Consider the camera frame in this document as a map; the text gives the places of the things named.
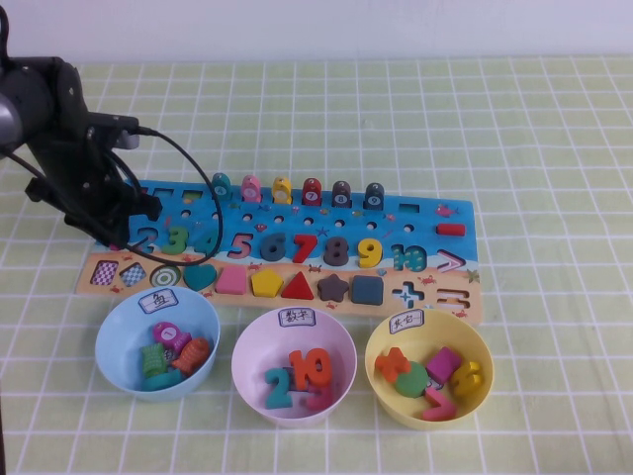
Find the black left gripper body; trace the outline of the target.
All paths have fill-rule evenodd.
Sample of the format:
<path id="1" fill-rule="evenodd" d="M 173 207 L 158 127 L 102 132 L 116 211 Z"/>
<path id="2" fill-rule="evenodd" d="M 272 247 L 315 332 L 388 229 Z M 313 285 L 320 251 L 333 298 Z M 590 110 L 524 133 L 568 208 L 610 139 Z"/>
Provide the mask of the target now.
<path id="1" fill-rule="evenodd" d="M 128 204 L 135 188 L 121 178 L 113 148 L 133 148 L 128 132 L 112 125 L 90 126 L 82 138 L 60 130 L 40 133 L 27 146 L 42 169 L 26 188 L 34 202 L 44 201 L 60 212 L 115 213 L 122 218 L 122 234 L 129 231 Z"/>

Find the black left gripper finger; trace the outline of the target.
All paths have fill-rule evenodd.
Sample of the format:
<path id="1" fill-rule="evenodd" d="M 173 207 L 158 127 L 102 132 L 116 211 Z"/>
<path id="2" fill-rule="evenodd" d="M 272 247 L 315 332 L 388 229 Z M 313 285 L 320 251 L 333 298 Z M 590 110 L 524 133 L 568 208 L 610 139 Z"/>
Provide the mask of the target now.
<path id="1" fill-rule="evenodd" d="M 87 211 L 64 211 L 64 222 L 84 232 L 105 247 L 122 247 L 122 218 L 115 213 L 99 215 Z"/>
<path id="2" fill-rule="evenodd" d="M 130 216 L 145 215 L 150 221 L 156 222 L 162 213 L 160 199 L 147 194 L 136 194 L 131 197 L 128 204 Z"/>

